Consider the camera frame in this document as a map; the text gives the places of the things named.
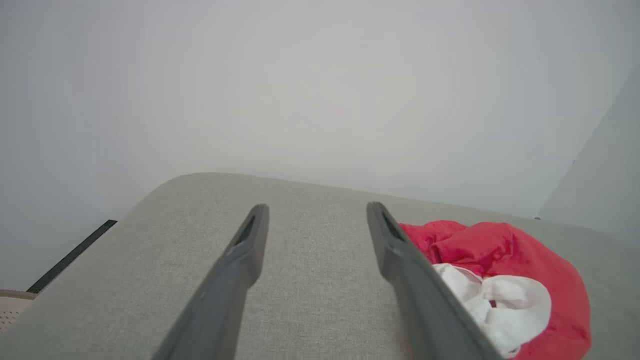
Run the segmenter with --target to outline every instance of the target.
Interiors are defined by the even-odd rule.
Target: red cloth
[[[453,221],[400,224],[430,262],[450,263],[482,278],[525,276],[551,295],[549,325],[522,345],[517,360],[581,359],[591,347],[591,307],[578,271],[524,231],[509,224],[483,222],[470,227]]]

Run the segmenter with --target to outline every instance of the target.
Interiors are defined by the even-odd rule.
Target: white wall
[[[42,109],[43,134],[52,122],[91,134],[83,143],[56,128],[48,141],[61,149],[48,156],[83,169],[74,179],[83,199],[95,189],[86,208],[101,221],[196,171],[533,217],[640,61],[633,0],[26,3],[2,4],[3,18],[27,14],[2,25],[0,86],[13,99],[3,126],[26,136],[19,100]],[[34,29],[39,16],[51,39]],[[32,54],[8,54],[7,38]],[[16,72],[43,74],[26,86]],[[4,136],[12,166],[35,162]],[[74,146],[91,166],[72,166]],[[66,184],[75,173],[61,174]]]
[[[0,7],[0,289],[26,290],[107,219],[50,2]]]
[[[614,234],[640,249],[640,65],[540,217]]]

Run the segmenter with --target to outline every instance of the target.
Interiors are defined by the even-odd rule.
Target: gray wall
[[[640,65],[540,210],[640,249]]]

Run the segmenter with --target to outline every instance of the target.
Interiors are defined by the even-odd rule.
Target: white cloth
[[[433,268],[503,357],[515,357],[522,344],[547,328],[551,296],[540,282],[511,275],[482,279],[451,264]]]

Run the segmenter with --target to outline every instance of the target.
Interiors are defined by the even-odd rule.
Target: seat cushion
[[[365,206],[399,222],[509,222],[581,273],[592,307],[588,358],[626,359],[640,311],[637,254],[606,234],[444,204],[254,176],[172,179],[80,255],[7,333],[9,358],[150,357],[251,207],[269,205],[262,275],[249,290],[236,357],[403,358],[392,287],[378,272]]]

